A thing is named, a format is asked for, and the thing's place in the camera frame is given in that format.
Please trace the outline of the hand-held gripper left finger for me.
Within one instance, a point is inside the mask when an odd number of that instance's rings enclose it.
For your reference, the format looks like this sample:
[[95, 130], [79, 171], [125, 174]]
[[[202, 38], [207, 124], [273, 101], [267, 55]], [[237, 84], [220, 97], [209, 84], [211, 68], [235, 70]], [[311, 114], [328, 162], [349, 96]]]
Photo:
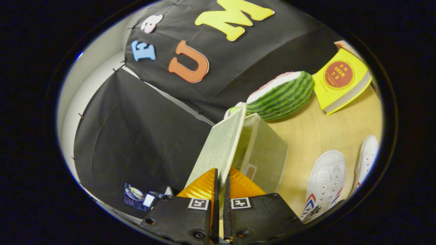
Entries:
[[218, 169], [212, 168], [177, 195], [164, 195], [146, 213], [140, 228], [178, 244], [219, 242]]

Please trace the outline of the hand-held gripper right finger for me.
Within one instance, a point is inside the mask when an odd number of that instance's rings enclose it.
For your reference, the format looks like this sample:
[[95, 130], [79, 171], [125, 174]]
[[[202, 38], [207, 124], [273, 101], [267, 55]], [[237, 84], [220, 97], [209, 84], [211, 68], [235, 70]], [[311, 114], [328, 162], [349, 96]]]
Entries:
[[266, 193], [242, 172], [230, 169], [224, 188], [224, 240], [230, 244], [268, 244], [303, 228], [278, 193]]

